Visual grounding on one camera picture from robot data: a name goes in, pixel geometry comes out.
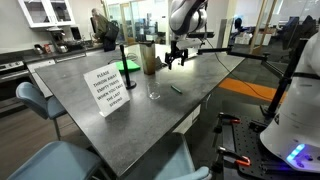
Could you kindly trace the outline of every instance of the kitchen cabinet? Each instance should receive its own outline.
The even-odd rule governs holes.
[[[68,0],[18,1],[31,28],[75,24]]]

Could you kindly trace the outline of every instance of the white robot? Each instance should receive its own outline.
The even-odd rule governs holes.
[[[170,58],[177,58],[175,45],[207,21],[207,0],[173,0],[170,27],[174,33]],[[298,171],[320,173],[320,36],[307,43],[291,87],[278,114],[260,134],[262,144]]]
[[[262,144],[298,171],[320,173],[320,36],[309,39]]]
[[[199,39],[186,39],[188,33],[195,32],[207,24],[205,10],[208,0],[173,0],[169,25],[172,30],[171,52],[166,53],[165,62],[171,69],[171,63],[181,58],[181,65],[188,58],[188,49],[202,44]]]

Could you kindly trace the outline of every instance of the pen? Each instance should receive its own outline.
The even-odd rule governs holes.
[[[180,89],[178,89],[177,87],[175,87],[174,85],[171,85],[171,88],[173,90],[175,90],[176,92],[178,92],[179,94],[182,94],[182,91]]]

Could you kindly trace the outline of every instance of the door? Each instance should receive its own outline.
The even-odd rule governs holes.
[[[123,44],[123,43],[127,42],[126,38],[124,36],[120,5],[119,4],[109,5],[108,12],[109,12],[110,21],[119,27],[119,34],[118,34],[116,42],[118,44]]]
[[[122,25],[124,37],[128,45],[135,43],[132,12],[129,3],[121,4]]]
[[[47,0],[49,8],[52,11],[55,25],[72,25],[75,24],[71,7],[68,0]]]
[[[30,27],[53,26],[55,20],[51,16],[46,0],[19,0]]]

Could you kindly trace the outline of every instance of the glass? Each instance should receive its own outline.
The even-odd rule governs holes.
[[[33,23],[50,23],[48,14],[43,7],[42,1],[25,0],[24,4],[28,9]]]
[[[148,83],[148,94],[150,99],[160,98],[160,83],[150,82]]]
[[[65,0],[50,0],[58,22],[71,21]]]

